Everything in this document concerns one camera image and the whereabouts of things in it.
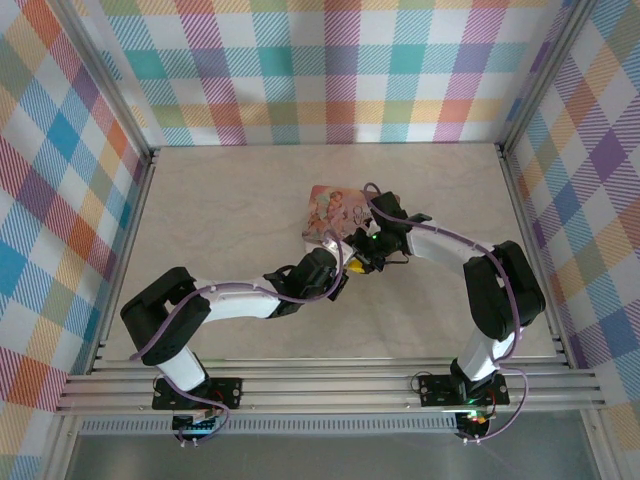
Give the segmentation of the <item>pink illustrated tin box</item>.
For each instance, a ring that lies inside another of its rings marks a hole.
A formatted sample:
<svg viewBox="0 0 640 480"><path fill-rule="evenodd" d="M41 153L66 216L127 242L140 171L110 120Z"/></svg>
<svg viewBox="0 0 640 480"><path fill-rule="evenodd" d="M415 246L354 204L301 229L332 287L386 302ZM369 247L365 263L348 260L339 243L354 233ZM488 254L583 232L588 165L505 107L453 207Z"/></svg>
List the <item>pink illustrated tin box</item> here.
<svg viewBox="0 0 640 480"><path fill-rule="evenodd" d="M368 201L376 196L375 191L315 185L309 198L303 241L307 245L320 245L325 239L332 239L331 232L344 241L358 229L375 236L381 227L373 218Z"/></svg>

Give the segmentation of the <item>aluminium left side rail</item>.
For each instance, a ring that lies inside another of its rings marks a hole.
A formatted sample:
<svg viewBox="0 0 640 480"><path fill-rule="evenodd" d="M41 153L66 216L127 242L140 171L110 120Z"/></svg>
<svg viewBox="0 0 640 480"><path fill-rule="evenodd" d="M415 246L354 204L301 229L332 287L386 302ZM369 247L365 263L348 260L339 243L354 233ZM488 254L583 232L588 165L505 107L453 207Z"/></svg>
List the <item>aluminium left side rail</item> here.
<svg viewBox="0 0 640 480"><path fill-rule="evenodd" d="M114 278L109 286L108 297L106 299L104 310L102 311L99 321L97 322L94 336L92 337L91 346L89 347L87 359L81 369L81 373L83 375L89 375L93 371L93 365L99 357L98 350L106 344L114 319L117 317L116 310L118 301L121 295L126 271L131 258L136 235L139 230L139 225L149 195L160 152L161 148L152 148L150 150L150 154L144 158L139 187L135 197L133 198L134 202L132 205L131 214L126 225L126 229L124 230L122 250L115 264Z"/></svg>

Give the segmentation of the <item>aluminium left frame post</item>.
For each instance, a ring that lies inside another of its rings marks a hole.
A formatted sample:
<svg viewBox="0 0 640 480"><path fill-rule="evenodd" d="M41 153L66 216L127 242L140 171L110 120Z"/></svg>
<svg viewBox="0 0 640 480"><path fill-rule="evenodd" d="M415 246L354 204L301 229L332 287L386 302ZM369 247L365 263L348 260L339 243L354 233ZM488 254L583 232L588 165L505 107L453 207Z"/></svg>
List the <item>aluminium left frame post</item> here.
<svg viewBox="0 0 640 480"><path fill-rule="evenodd" d="M145 158L152 157L153 150L146 141L142 129L137 121L121 90L116 84L106 61L104 60L99 49L94 44L87 29L85 28L81 17L78 15L72 0L59 0L62 7L66 9L69 21L73 25L75 34L79 37L78 49L83 52L85 63L88 70L96 80L99 90L105 95L109 105L113 108L115 115L123 126L125 132L130 136L131 140Z"/></svg>

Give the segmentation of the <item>aluminium front frame rails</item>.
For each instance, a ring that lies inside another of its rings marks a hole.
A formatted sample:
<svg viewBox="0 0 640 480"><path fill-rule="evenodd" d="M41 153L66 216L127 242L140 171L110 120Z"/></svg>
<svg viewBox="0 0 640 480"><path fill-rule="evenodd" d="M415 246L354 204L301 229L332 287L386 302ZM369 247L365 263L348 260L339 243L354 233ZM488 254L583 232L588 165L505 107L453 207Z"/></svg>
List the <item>aluminium front frame rails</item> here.
<svg viewBox="0 0 640 480"><path fill-rule="evenodd" d="M212 377L243 381L242 413L391 413L420 408L417 373L446 374L438 359L238 359L204 364ZM595 374L570 368L564 356L524 357L504 375L509 410L594 409L605 399ZM98 360L68 379L58 410L69 414L151 412L155 369L139 362Z"/></svg>

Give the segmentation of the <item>aluminium right frame post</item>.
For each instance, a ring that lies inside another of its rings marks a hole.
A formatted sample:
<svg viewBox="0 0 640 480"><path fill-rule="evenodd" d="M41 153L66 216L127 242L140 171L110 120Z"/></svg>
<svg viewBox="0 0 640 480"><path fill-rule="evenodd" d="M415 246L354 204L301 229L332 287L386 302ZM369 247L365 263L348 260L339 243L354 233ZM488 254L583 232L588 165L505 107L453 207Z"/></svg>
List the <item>aluminium right frame post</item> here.
<svg viewBox="0 0 640 480"><path fill-rule="evenodd" d="M524 96L521 107L516 112L509 129L503 139L497 143L502 153L506 155L512 153L524 135L535 110L539 107L547 89L555 79L597 3L598 0L576 0L572 3L557 39L551 45L547 57L541 63L530 92Z"/></svg>

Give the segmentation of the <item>aluminium rail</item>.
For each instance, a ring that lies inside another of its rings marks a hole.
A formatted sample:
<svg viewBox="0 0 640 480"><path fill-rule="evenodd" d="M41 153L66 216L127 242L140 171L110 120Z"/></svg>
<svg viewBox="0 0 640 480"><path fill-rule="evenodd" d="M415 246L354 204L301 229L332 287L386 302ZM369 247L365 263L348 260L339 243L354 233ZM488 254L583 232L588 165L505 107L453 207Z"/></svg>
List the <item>aluminium rail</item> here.
<svg viewBox="0 0 640 480"><path fill-rule="evenodd" d="M104 310L102 311L99 321L97 322L94 336L92 337L91 346L89 347L87 359L81 369L81 373L83 375L89 375L93 371L93 365L99 357L98 350L106 344L114 319L117 317L116 310L118 301L121 295L126 271L131 258L136 235L139 230L139 225L149 195L160 152L161 148L152 148L150 150L150 154L144 158L139 187L135 197L133 198L134 202L132 205L131 214L126 225L126 229L124 230L122 250L115 264L114 278L109 286L108 297L106 299Z"/></svg>
<svg viewBox="0 0 640 480"><path fill-rule="evenodd" d="M524 199L518 189L515 176L509 163L509 157L502 145L496 143L494 145L498 162L506 183L509 197L516 215L519 230L521 232L524 250L529 258L532 271L538 280L539 286L546 300L545 318L549 327L550 334L555 343L559 346L557 350L566 358L566 363L571 369L576 368L575 358L571 351L570 345L567 343L566 332L561 322L559 311L553 291L550 287L542 260L542 255L537 244L537 238L534 234L533 227L529 222L525 209Z"/></svg>

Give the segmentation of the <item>aluminium right side rail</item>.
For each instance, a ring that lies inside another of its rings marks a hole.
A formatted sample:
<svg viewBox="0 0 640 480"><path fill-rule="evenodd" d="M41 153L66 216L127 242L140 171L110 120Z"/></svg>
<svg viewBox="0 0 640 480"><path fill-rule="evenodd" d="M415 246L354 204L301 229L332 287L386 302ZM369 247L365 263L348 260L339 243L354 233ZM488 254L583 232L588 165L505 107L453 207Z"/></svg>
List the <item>aluminium right side rail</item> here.
<svg viewBox="0 0 640 480"><path fill-rule="evenodd" d="M509 157L502 145L496 143L494 145L498 162L506 183L509 197L516 215L519 230L521 232L524 250L529 258L532 271L538 280L539 286L546 300L545 318L549 327L550 334L555 343L559 346L557 350L566 358L566 363L571 369L576 368L575 358L571 351L570 345L567 343L566 332L561 322L559 311L553 291L550 287L542 260L542 255L537 244L537 238L534 234L533 227L529 222L525 209L524 199L518 189L515 176L509 163Z"/></svg>

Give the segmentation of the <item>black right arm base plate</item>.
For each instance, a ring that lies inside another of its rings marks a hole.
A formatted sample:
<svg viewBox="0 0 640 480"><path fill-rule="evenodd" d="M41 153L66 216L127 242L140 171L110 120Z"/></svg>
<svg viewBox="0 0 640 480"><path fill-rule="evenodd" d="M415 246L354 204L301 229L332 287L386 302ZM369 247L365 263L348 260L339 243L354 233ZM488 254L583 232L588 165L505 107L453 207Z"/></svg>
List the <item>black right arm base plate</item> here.
<svg viewBox="0 0 640 480"><path fill-rule="evenodd" d="M467 382L453 375L421 375L417 379L422 407L510 404L506 380L501 374L494 373L476 382Z"/></svg>

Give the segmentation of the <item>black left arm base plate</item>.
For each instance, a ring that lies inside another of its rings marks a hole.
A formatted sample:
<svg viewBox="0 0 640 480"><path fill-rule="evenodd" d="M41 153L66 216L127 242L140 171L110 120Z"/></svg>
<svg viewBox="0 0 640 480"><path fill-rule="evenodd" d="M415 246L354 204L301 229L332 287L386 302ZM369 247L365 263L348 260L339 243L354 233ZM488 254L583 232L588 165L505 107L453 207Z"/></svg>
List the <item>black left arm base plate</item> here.
<svg viewBox="0 0 640 480"><path fill-rule="evenodd" d="M218 403L225 404L229 409L238 409L243 393L241 378L207 378L200 386L195 387L188 394ZM160 378L154 385L152 399L153 410L198 410L210 408L210 404L196 402L177 393L165 378Z"/></svg>

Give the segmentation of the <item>aluminium frame post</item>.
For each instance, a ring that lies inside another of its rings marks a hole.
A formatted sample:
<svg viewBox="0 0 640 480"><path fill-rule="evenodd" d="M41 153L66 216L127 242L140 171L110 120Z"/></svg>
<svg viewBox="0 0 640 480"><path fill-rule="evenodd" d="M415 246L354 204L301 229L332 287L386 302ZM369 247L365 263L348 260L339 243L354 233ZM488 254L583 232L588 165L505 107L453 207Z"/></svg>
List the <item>aluminium frame post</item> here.
<svg viewBox="0 0 640 480"><path fill-rule="evenodd" d="M541 63L530 92L524 96L521 107L516 112L509 129L503 139L497 143L502 153L506 155L512 153L524 135L535 110L539 107L547 89L555 79L597 3L598 0L576 0L572 3L557 39L551 45L547 57Z"/></svg>
<svg viewBox="0 0 640 480"><path fill-rule="evenodd" d="M130 136L131 140L145 158L152 157L153 150L146 141L142 129L137 121L121 90L116 84L106 61L104 60L99 49L94 44L87 29L85 28L81 17L78 15L72 0L59 0L62 7L66 9L69 21L73 25L75 34L79 37L78 49L83 52L85 63L88 70L96 80L99 90L105 95L109 105L113 108L115 115L123 126L125 132Z"/></svg>

